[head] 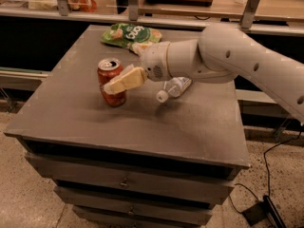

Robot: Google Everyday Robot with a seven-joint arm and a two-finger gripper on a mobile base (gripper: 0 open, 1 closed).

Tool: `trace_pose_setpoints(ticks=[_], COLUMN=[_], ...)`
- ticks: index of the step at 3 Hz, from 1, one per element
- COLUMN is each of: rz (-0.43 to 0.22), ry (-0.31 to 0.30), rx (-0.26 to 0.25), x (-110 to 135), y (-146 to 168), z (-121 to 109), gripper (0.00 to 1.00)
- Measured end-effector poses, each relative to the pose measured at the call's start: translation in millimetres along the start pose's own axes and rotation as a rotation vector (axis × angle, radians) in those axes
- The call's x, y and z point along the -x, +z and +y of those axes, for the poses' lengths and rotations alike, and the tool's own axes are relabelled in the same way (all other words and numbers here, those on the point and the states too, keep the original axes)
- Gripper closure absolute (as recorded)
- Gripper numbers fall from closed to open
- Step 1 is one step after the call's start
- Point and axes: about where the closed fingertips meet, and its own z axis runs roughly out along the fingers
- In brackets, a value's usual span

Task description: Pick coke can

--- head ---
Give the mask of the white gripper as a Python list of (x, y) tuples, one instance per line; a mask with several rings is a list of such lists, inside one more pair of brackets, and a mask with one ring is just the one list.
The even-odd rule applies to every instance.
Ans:
[(132, 50), (141, 56), (141, 66), (129, 65), (118, 76), (102, 86), (102, 90), (115, 95), (129, 89), (142, 86), (147, 77), (155, 82), (168, 81), (171, 78), (167, 65), (169, 42), (153, 44), (134, 43)]

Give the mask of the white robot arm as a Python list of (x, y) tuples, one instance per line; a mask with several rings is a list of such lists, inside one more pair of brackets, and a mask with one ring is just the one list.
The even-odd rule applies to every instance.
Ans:
[(264, 47), (234, 25), (214, 24), (195, 39), (154, 44), (140, 60), (139, 66), (127, 66), (103, 90), (113, 95), (148, 79), (185, 77), (222, 84), (241, 76), (304, 123), (304, 65)]

